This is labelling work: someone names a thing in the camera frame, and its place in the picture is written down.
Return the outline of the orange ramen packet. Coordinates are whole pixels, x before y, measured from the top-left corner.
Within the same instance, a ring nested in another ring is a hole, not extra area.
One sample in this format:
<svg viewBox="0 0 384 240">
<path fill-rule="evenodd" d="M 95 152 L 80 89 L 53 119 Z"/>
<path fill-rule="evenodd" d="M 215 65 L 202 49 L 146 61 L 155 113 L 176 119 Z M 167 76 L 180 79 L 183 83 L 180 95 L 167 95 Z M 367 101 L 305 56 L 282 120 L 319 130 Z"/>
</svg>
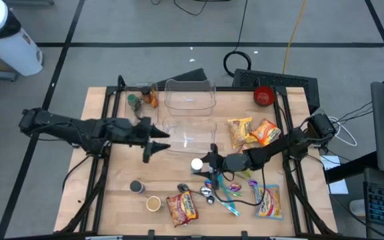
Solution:
<svg viewBox="0 0 384 240">
<path fill-rule="evenodd" d="M 251 132 L 251 135 L 254 136 L 262 146 L 266 146 L 277 140 L 280 134 L 281 130 L 267 119 L 262 120 L 260 126 Z"/>
</svg>

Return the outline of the yellow ramen packet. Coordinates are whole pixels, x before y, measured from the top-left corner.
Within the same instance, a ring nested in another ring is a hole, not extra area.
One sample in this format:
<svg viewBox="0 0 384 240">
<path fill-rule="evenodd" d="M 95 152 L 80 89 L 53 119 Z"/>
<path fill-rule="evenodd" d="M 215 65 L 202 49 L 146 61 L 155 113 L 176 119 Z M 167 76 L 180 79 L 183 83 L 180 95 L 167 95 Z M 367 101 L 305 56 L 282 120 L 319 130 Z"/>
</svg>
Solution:
<svg viewBox="0 0 384 240">
<path fill-rule="evenodd" d="M 229 126 L 231 134 L 231 144 L 233 149 L 238 148 L 244 143 L 253 143 L 257 141 L 256 137 L 251 134 L 251 123 L 251 117 L 227 120 L 227 124 Z"/>
</svg>

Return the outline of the brown spice bottle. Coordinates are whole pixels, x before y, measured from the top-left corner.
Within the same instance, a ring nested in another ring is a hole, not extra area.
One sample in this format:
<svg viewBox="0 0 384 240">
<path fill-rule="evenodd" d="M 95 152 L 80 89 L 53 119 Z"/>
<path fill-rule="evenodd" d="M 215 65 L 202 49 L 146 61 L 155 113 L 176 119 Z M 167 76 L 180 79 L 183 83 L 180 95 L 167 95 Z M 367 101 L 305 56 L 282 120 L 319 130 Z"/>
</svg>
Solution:
<svg viewBox="0 0 384 240">
<path fill-rule="evenodd" d="M 158 95 L 159 95 L 158 88 L 152 87 L 150 96 L 151 96 L 151 105 L 153 106 L 153 108 L 156 108 L 159 104 Z"/>
</svg>

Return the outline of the green lid spice jar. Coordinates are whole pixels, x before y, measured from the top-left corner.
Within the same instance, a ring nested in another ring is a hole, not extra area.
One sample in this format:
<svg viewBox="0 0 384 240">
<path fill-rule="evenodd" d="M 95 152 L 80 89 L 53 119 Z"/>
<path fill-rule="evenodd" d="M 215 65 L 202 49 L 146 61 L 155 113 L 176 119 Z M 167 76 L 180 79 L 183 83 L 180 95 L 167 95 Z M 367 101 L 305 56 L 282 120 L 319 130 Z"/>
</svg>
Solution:
<svg viewBox="0 0 384 240">
<path fill-rule="evenodd" d="M 127 103 L 131 107 L 131 109 L 132 109 L 132 111 L 134 113 L 136 113 L 136 112 L 141 110 L 142 103 L 141 103 L 141 98 L 140 97 L 137 97 L 134 94 L 129 94 L 127 96 Z"/>
</svg>

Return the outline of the white trash can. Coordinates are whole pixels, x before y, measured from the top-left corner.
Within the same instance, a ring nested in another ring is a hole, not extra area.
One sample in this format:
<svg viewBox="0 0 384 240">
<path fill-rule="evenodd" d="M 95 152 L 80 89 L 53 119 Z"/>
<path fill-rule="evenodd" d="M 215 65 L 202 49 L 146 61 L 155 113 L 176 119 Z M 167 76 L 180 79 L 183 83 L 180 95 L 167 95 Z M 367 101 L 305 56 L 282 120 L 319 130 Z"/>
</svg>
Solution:
<svg viewBox="0 0 384 240">
<path fill-rule="evenodd" d="M 2 0 L 0 0 L 0 60 L 22 76 L 35 75 L 43 69 L 42 50 Z"/>
</svg>

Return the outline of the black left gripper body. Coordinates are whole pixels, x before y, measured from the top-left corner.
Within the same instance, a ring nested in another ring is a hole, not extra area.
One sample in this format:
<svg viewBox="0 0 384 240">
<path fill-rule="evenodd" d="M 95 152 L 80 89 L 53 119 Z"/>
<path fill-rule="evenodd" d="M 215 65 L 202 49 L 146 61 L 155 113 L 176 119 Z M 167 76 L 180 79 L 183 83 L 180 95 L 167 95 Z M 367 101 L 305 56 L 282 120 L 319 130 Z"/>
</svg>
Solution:
<svg viewBox="0 0 384 240">
<path fill-rule="evenodd" d="M 143 117 L 136 125 L 126 118 L 110 118 L 109 139 L 112 143 L 136 145 L 143 148 L 143 162 L 148 163 L 151 156 L 151 118 Z"/>
</svg>

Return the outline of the teal plastic spoon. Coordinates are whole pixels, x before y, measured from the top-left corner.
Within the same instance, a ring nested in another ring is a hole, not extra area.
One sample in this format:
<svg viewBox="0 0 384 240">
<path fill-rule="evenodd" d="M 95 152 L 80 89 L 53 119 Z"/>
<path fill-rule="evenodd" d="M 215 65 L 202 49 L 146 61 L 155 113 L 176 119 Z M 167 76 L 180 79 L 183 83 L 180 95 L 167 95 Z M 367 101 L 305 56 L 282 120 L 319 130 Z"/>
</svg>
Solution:
<svg viewBox="0 0 384 240">
<path fill-rule="evenodd" d="M 232 202 L 232 198 L 224 184 L 224 177 L 222 176 L 222 174 L 219 174 L 218 178 L 218 183 L 219 183 L 219 189 L 222 193 L 222 199 L 224 201 L 226 201 L 226 204 L 228 204 L 228 206 L 230 206 L 231 208 L 235 209 L 235 204 L 234 202 Z"/>
</svg>

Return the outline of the tan lid spice jar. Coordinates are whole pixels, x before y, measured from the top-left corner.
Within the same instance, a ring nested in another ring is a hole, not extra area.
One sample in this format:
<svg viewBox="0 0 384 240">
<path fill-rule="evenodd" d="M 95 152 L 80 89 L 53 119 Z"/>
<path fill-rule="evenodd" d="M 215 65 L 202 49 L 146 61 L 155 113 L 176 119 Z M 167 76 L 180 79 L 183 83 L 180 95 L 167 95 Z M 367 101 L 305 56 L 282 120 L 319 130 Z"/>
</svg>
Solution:
<svg viewBox="0 0 384 240">
<path fill-rule="evenodd" d="M 162 207 L 162 201 L 157 196 L 150 196 L 146 200 L 146 208 L 151 212 L 158 212 Z"/>
</svg>

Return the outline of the dark steel spoon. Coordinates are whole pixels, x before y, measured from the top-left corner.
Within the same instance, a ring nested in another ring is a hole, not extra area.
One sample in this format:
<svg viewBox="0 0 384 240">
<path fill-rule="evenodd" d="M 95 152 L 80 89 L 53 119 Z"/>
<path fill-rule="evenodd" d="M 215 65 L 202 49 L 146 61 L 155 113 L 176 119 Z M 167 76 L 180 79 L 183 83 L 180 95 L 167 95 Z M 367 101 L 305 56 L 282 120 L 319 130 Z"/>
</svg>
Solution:
<svg viewBox="0 0 384 240">
<path fill-rule="evenodd" d="M 191 190 L 189 188 L 189 186 L 185 183 L 180 183 L 177 185 L 177 189 L 181 192 L 181 193 L 186 193 L 186 192 L 190 192 L 190 193 L 195 193 L 197 195 L 200 195 L 200 196 L 203 196 L 203 194 L 200 192 L 200 191 L 194 191 L 194 190 Z"/>
</svg>

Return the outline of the purple label black lid bottle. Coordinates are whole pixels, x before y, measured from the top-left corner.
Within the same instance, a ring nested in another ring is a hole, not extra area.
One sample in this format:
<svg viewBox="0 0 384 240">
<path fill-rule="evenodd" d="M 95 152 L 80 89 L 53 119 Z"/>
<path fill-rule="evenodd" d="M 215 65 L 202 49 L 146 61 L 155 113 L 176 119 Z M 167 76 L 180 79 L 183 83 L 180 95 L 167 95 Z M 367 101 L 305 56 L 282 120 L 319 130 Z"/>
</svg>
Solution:
<svg viewBox="0 0 384 240">
<path fill-rule="evenodd" d="M 145 186 L 142 182 L 134 180 L 130 183 L 129 188 L 132 192 L 142 194 L 145 192 Z"/>
</svg>

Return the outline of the red bowl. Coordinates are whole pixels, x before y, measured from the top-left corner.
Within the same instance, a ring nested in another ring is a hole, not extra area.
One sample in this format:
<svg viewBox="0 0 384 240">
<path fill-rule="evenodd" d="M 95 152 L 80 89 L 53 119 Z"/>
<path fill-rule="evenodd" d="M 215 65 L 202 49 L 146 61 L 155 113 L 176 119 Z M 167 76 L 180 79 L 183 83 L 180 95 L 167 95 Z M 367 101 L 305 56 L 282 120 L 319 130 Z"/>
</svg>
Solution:
<svg viewBox="0 0 384 240">
<path fill-rule="evenodd" d="M 267 107 L 275 102 L 275 94 L 271 87 L 260 86 L 253 92 L 253 100 L 260 107 Z"/>
</svg>

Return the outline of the blue edged ramen packet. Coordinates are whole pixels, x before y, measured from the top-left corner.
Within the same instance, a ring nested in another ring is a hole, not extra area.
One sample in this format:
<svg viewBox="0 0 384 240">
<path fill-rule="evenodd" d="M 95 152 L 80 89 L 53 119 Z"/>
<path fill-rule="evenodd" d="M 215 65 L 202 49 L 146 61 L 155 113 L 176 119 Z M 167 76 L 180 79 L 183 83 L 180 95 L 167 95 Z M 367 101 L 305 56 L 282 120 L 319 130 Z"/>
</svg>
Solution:
<svg viewBox="0 0 384 240">
<path fill-rule="evenodd" d="M 257 207 L 256 216 L 260 218 L 282 220 L 281 200 L 278 185 L 263 185 L 261 204 Z"/>
</svg>

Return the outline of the black lid spice jar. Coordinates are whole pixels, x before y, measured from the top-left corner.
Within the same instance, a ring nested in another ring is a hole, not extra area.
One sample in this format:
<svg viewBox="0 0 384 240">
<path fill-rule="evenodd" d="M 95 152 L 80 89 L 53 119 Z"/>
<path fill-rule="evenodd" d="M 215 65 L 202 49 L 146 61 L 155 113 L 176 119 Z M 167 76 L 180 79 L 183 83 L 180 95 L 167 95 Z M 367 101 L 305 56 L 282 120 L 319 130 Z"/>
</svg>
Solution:
<svg viewBox="0 0 384 240">
<path fill-rule="evenodd" d="M 151 89 L 147 86 L 144 86 L 140 89 L 143 100 L 145 103 L 151 102 Z"/>
</svg>

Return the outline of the clear plastic bin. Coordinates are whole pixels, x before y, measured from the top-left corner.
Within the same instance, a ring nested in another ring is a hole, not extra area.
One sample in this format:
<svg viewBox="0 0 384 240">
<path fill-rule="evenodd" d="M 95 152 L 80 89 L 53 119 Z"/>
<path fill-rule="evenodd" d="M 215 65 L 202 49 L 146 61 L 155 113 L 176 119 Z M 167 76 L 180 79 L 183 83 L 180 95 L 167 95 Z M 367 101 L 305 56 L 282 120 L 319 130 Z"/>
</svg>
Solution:
<svg viewBox="0 0 384 240">
<path fill-rule="evenodd" d="M 169 151 L 206 154 L 215 142 L 217 124 L 210 119 L 166 117 L 162 121 L 164 132 L 170 135 L 164 139 Z"/>
<path fill-rule="evenodd" d="M 216 87 L 208 80 L 167 80 L 164 104 L 173 116 L 208 116 L 216 106 Z"/>
<path fill-rule="evenodd" d="M 151 103 L 145 103 L 141 94 L 140 89 L 144 86 L 149 88 L 157 87 L 158 85 L 155 82 L 144 82 L 144 83 L 136 83 L 130 86 L 125 87 L 125 118 L 128 118 L 132 124 L 136 125 L 143 117 L 150 117 L 151 124 L 157 126 L 159 120 L 159 104 L 156 108 L 153 108 Z M 131 107 L 127 103 L 127 96 L 129 94 L 134 94 L 137 97 L 141 98 L 141 110 L 134 113 Z"/>
</svg>

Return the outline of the red ramen packet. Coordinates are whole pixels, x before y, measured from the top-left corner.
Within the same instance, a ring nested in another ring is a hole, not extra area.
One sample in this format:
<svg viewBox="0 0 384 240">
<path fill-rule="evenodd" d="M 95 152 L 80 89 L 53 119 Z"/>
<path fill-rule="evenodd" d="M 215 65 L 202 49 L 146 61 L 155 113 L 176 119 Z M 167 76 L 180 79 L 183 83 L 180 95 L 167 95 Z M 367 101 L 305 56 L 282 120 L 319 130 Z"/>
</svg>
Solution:
<svg viewBox="0 0 384 240">
<path fill-rule="evenodd" d="M 199 218 L 199 213 L 193 202 L 190 191 L 180 193 L 173 197 L 167 197 L 166 203 L 169 208 L 174 227 L 186 225 L 190 221 Z"/>
</svg>

